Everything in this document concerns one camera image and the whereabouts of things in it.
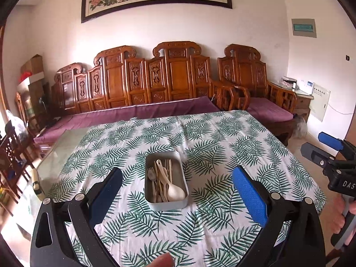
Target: white wall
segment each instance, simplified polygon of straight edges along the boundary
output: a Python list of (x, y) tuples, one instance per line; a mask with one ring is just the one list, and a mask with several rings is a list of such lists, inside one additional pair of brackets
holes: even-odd
[[(356, 103), (356, 30), (337, 0), (285, 0), (289, 26), (288, 76), (308, 79), (331, 91), (329, 104), (341, 113), (353, 113)], [(293, 36), (291, 19), (313, 18), (317, 38)], [(344, 139), (352, 115), (327, 107), (323, 122), (310, 115), (308, 132), (322, 131)]]
[(10, 111), (18, 115), (15, 104), (16, 88), (21, 66), (31, 58), (28, 46), (28, 25), (31, 7), (16, 6), (6, 21), (2, 52), (4, 85)]
[(43, 56), (50, 84), (59, 68), (73, 62), (92, 66), (102, 50), (131, 45), (139, 57), (150, 59), (158, 43), (177, 40), (200, 44), (212, 64), (231, 43), (253, 46), (267, 63), (269, 77), (285, 75), (289, 41), (284, 0), (233, 0), (233, 7), (150, 5), (81, 24), (81, 0), (42, 0), (32, 13), (30, 50)]

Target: screw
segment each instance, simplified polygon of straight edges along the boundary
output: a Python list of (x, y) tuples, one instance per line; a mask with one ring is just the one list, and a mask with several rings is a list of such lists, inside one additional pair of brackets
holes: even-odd
[(44, 204), (44, 205), (48, 205), (48, 204), (50, 203), (50, 201), (51, 201), (50, 198), (45, 198), (45, 199), (43, 200), (43, 204)]
[(305, 198), (304, 201), (308, 204), (311, 205), (313, 203), (313, 200), (311, 198)]
[(84, 199), (85, 195), (84, 194), (78, 194), (75, 196), (75, 200), (76, 201), (81, 201), (82, 199)]
[(277, 192), (273, 192), (271, 194), (272, 199), (279, 200), (281, 198), (281, 195)]

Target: finger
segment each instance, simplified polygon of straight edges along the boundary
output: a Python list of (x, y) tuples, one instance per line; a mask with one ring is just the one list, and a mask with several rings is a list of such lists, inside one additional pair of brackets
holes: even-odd
[(334, 208), (335, 208), (335, 210), (338, 213), (342, 214), (342, 212), (344, 211), (345, 205), (346, 205), (346, 203), (345, 203), (343, 197), (338, 194), (334, 199)]
[(339, 228), (342, 228), (345, 224), (345, 217), (341, 214), (335, 214), (333, 223)]
[(147, 267), (174, 267), (174, 260), (169, 253), (158, 256)]
[(330, 223), (330, 229), (334, 234), (339, 234), (341, 231), (341, 227), (339, 224), (336, 224), (335, 222)]
[(356, 215), (356, 202), (350, 204), (350, 213)]
[(351, 233), (351, 235), (350, 235), (350, 236), (348, 237), (348, 239), (345, 241), (345, 245), (346, 245), (346, 246), (348, 246), (348, 245), (351, 243), (352, 238), (354, 237), (355, 233), (356, 233), (356, 229), (353, 230), (353, 232)]

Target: wooden sofa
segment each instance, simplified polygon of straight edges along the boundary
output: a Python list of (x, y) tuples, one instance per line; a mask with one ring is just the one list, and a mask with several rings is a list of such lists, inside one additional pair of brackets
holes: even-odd
[(240, 92), (235, 107), (247, 110), (287, 146), (295, 128), (297, 96), (267, 80), (261, 54), (253, 47), (231, 44), (225, 57), (218, 58), (218, 69), (220, 81)]
[[(35, 146), (45, 154), (68, 128), (133, 116), (154, 118), (219, 111), (224, 109), (225, 100), (232, 108), (238, 93), (234, 86), (210, 79), (210, 59), (201, 52), (194, 42), (163, 42), (153, 49), (154, 58), (145, 60), (136, 57), (133, 47), (121, 46), (100, 52), (94, 58), (95, 66), (88, 71), (80, 63), (63, 67), (52, 86), (52, 109), (64, 117), (35, 137)], [(207, 97), (215, 97), (217, 107)], [(28, 124), (33, 136), (40, 130), (37, 126), (43, 125), (37, 122)]]

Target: purple seat cushion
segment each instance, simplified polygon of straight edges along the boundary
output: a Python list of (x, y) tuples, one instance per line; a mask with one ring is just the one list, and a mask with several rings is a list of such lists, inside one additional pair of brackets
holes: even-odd
[(293, 119), (293, 114), (266, 98), (251, 97), (247, 111), (260, 123), (275, 123)]
[(68, 115), (45, 130), (39, 137), (34, 138), (34, 142), (53, 144), (66, 130), (130, 120), (133, 117), (146, 119), (217, 111), (220, 110), (208, 97), (204, 96), (197, 99), (135, 105)]

